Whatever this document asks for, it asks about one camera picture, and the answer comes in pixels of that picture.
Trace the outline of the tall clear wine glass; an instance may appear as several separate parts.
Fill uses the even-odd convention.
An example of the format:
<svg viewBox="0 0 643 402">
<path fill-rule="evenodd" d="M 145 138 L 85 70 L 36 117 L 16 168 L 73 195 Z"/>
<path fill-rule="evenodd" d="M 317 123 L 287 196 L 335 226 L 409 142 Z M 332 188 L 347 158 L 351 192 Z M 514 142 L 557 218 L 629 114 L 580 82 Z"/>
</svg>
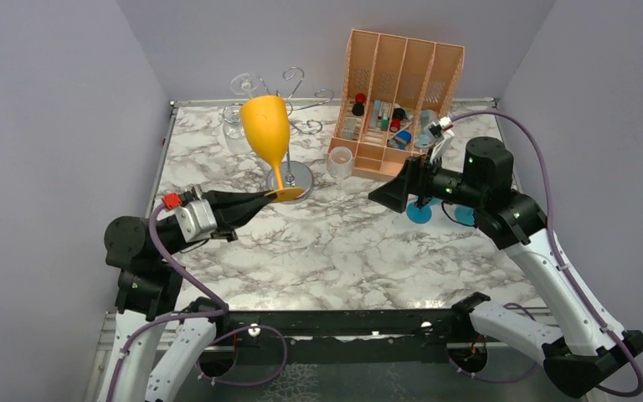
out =
<svg viewBox="0 0 643 402">
<path fill-rule="evenodd" d="M 258 75 L 250 72 L 235 76 L 229 88 L 235 95 L 246 100 L 267 94 L 265 82 Z"/>
</svg>

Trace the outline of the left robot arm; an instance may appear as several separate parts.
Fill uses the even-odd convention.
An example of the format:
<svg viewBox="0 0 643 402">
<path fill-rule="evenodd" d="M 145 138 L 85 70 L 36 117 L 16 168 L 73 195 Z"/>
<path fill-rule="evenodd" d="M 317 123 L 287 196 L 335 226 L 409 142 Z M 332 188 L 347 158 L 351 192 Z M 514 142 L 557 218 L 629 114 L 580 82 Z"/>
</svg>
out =
<svg viewBox="0 0 643 402">
<path fill-rule="evenodd" d="M 113 352 L 100 401 L 170 401 L 203 350 L 229 335 L 229 305 L 174 258 L 210 240 L 237 240 L 237 229 L 276 191 L 169 193 L 146 217 L 114 219 L 105 262 L 119 269 Z"/>
</svg>

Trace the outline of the ribbed clear glass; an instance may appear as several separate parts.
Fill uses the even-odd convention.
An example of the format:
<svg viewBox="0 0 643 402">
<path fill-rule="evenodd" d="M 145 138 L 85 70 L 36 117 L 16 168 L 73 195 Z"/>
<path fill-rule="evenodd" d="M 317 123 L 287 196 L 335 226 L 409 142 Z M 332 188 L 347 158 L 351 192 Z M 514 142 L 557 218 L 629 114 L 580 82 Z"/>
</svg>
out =
<svg viewBox="0 0 643 402">
<path fill-rule="evenodd" d="M 245 154 L 249 151 L 249 144 L 240 117 L 241 106 L 240 103 L 227 105 L 221 113 L 224 140 L 233 154 Z"/>
</svg>

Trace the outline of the peach desk organizer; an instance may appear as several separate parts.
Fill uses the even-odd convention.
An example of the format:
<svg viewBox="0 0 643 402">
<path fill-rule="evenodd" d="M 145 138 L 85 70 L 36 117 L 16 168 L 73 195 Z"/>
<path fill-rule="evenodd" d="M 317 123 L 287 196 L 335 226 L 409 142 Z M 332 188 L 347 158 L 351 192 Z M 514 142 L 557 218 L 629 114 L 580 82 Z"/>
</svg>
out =
<svg viewBox="0 0 643 402">
<path fill-rule="evenodd" d="M 393 178 L 407 157 L 430 148 L 422 127 L 450 111 L 465 52 L 456 44 L 352 30 L 342 106 L 327 150 L 350 151 L 354 176 Z"/>
</svg>

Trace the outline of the black base frame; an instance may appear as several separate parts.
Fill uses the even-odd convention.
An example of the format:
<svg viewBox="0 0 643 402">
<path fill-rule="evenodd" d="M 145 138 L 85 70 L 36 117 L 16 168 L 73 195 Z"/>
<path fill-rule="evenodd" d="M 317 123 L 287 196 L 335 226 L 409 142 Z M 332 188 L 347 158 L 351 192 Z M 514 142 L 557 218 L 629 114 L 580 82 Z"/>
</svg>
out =
<svg viewBox="0 0 643 402">
<path fill-rule="evenodd" d="M 449 348 L 479 335 L 450 309 L 233 311 L 223 333 L 239 334 L 206 348 L 204 369 L 234 364 L 447 363 Z"/>
</svg>

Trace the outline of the short clear wine glass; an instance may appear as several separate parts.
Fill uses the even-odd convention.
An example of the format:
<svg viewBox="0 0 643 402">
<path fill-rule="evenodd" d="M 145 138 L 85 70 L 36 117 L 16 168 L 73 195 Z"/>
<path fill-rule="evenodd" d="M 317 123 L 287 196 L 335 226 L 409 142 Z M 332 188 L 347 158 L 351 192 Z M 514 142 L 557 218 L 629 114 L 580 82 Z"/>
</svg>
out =
<svg viewBox="0 0 643 402">
<path fill-rule="evenodd" d="M 343 182 L 352 175 L 353 154 L 348 147 L 334 147 L 327 156 L 327 173 L 335 182 L 338 190 Z"/>
</svg>

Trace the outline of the blue plastic goblet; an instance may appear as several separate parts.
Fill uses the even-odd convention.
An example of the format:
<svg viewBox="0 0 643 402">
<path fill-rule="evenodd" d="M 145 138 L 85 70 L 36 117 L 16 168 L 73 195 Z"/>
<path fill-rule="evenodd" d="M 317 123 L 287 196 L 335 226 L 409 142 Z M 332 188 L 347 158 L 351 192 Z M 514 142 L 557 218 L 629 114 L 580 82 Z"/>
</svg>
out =
<svg viewBox="0 0 643 402">
<path fill-rule="evenodd" d="M 431 203 L 418 206 L 417 203 L 409 203 L 405 210 L 408 219 L 415 224 L 427 224 L 432 219 Z"/>
<path fill-rule="evenodd" d="M 463 226 L 475 227 L 476 220 L 474 212 L 475 210 L 472 208 L 457 205 L 454 211 L 455 221 Z"/>
</svg>

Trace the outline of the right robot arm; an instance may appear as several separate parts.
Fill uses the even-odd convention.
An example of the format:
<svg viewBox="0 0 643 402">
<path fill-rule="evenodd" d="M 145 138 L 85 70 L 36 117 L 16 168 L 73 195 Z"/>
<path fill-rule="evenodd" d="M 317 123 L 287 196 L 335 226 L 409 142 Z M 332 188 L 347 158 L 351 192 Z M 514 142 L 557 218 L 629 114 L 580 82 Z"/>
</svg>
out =
<svg viewBox="0 0 643 402">
<path fill-rule="evenodd" d="M 597 301 L 548 229 L 538 203 L 512 187 L 513 155 L 492 137 L 466 144 L 461 172 L 430 157 L 408 157 L 369 199 L 397 213 L 408 199 L 470 208 L 475 226 L 525 274 L 556 322 L 542 325 L 476 292 L 452 308 L 450 331 L 469 341 L 495 338 L 543 367 L 563 394 L 580 398 L 643 352 L 643 333 L 627 330 Z"/>
</svg>

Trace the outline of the chrome wine glass rack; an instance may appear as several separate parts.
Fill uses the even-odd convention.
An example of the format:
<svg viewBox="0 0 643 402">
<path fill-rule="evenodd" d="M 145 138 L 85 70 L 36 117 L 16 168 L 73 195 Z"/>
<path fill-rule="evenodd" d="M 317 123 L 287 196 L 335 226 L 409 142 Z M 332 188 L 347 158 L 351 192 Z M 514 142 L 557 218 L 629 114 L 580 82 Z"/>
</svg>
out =
<svg viewBox="0 0 643 402">
<path fill-rule="evenodd" d="M 313 193 L 315 187 L 315 176 L 311 168 L 301 162 L 297 161 L 292 157 L 293 144 L 299 137 L 303 135 L 313 135 L 319 133 L 323 128 L 323 123 L 309 119 L 304 125 L 299 121 L 294 120 L 294 115 L 299 111 L 306 111 L 308 109 L 313 109 L 318 106 L 324 106 L 329 102 L 334 100 L 335 93 L 333 90 L 322 87 L 314 93 L 315 101 L 307 105 L 297 105 L 294 101 L 296 92 L 301 87 L 301 84 L 304 82 L 306 75 L 305 71 L 298 66 L 291 66 L 286 68 L 282 73 L 282 78 L 284 81 L 291 82 L 293 84 L 291 90 L 285 93 L 280 90 L 271 90 L 270 87 L 266 84 L 266 95 L 277 95 L 281 97 L 286 103 L 286 109 L 288 112 L 288 118 L 290 122 L 291 138 L 289 144 L 289 150 L 285 155 L 285 158 L 282 162 L 282 176 L 285 182 L 286 187 L 299 187 L 304 188 L 305 192 L 298 198 L 289 202 L 282 202 L 284 204 L 298 204 L 302 201 L 305 201 Z M 266 187 L 272 190 L 275 187 L 275 178 L 273 176 L 272 169 L 270 167 L 270 172 L 266 177 Z"/>
</svg>

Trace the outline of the orange plastic goblet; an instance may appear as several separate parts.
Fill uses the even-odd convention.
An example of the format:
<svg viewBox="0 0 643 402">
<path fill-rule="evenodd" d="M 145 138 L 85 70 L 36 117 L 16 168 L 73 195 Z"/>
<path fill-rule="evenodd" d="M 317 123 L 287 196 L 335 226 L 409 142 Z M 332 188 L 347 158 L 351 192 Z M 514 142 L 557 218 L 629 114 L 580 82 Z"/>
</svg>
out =
<svg viewBox="0 0 643 402">
<path fill-rule="evenodd" d="M 262 95 L 247 100 L 239 111 L 246 140 L 254 153 L 272 169 L 274 203 L 298 199 L 304 188 L 286 187 L 282 162 L 289 150 L 291 130 L 285 101 L 277 95 Z"/>
</svg>

